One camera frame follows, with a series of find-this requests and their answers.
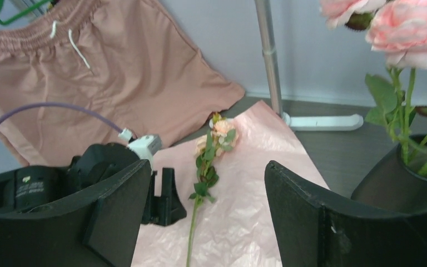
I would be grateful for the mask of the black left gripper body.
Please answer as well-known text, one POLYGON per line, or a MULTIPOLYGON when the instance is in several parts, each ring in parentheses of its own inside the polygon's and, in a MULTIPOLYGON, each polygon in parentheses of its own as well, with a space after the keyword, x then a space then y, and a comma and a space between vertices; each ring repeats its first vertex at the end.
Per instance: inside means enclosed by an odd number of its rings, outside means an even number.
POLYGON ((93 185, 138 161, 135 152, 119 143, 93 144, 75 156, 67 171, 70 185, 93 185))

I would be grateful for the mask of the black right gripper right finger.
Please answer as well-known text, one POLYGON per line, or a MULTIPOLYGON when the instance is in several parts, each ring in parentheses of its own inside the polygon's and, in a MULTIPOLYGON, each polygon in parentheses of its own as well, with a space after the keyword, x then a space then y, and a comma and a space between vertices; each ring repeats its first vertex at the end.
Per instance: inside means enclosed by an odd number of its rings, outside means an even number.
POLYGON ((273 160, 264 180, 283 266, 427 266, 427 212, 350 200, 273 160))

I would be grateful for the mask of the pink wrapping paper sheet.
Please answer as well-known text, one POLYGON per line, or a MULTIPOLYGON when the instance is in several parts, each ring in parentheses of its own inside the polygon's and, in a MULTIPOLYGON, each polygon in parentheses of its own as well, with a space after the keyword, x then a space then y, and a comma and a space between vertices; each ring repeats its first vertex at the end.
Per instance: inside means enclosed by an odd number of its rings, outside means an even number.
MULTIPOLYGON (((267 201, 264 171, 277 161, 329 189, 303 145, 282 119, 259 101, 234 118, 239 139, 215 161, 219 182, 196 216, 190 266, 282 266, 267 201)), ((186 266, 196 181, 196 140, 161 150, 155 170, 173 167, 187 218, 168 226, 142 225, 131 266, 186 266)))

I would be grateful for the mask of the peach rose bud stem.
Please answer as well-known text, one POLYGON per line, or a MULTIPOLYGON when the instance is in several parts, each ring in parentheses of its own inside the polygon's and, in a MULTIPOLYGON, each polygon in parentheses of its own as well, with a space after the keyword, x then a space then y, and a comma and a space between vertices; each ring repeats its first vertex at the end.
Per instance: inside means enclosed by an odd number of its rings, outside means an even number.
POLYGON ((238 139, 237 130, 232 120, 223 117, 219 113, 212 115, 209 127, 207 134, 199 137, 196 141, 195 165, 197 182, 193 185, 194 192, 189 196, 189 199, 193 200, 193 212, 188 237, 186 266, 191 265, 198 209, 205 200, 215 201, 215 198, 209 192, 209 189, 219 181, 214 161, 224 153, 232 151, 238 139))

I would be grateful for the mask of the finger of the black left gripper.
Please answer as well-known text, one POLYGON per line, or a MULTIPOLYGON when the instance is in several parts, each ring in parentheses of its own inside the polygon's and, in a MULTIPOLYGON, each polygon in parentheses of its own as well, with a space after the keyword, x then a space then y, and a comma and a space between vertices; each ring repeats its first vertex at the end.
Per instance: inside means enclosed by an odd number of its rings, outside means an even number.
POLYGON ((161 195, 155 195, 155 181, 157 171, 153 171, 146 199, 141 224, 155 224, 169 226, 187 216, 178 196, 175 183, 175 169, 164 167, 162 169, 161 195))

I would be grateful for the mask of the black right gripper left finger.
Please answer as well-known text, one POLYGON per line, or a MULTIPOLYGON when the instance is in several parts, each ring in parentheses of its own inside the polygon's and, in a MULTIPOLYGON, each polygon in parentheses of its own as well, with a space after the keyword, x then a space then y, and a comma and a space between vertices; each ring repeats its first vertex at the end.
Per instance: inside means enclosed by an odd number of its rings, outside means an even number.
POLYGON ((0 214, 0 266, 130 266, 150 181, 140 160, 35 211, 0 214))

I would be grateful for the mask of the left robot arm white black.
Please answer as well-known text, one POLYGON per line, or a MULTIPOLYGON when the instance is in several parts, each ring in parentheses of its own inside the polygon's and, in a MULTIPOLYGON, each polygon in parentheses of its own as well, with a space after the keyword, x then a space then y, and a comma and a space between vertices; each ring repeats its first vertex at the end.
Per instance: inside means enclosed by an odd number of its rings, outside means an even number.
MULTIPOLYGON (((138 161, 135 152, 118 143, 93 144, 69 166, 32 165, 0 174, 0 213, 30 209, 81 191, 138 161)), ((157 171, 151 176, 142 223, 169 226, 187 216, 177 194, 175 171, 163 168, 161 194, 155 195, 157 171)))

